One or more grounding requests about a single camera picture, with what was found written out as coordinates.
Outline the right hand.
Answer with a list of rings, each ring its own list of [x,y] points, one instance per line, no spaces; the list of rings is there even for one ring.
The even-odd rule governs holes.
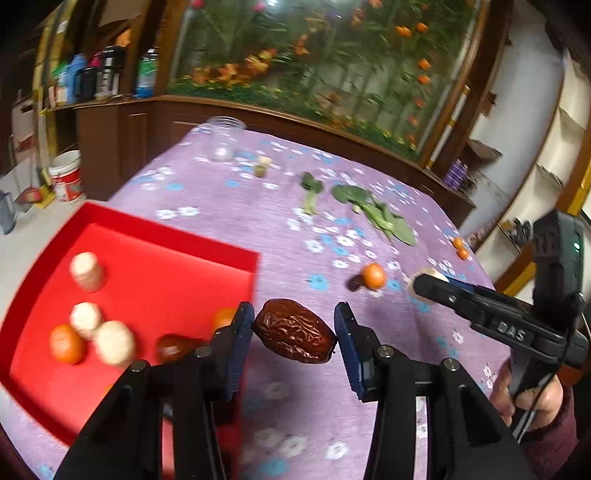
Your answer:
[[[512,382],[511,360],[504,362],[494,383],[490,401],[501,416],[503,422],[510,427],[517,409],[535,412],[530,424],[530,431],[550,425],[559,414],[563,402],[563,387],[557,375],[544,389],[536,387],[528,389],[516,398],[510,395]]]

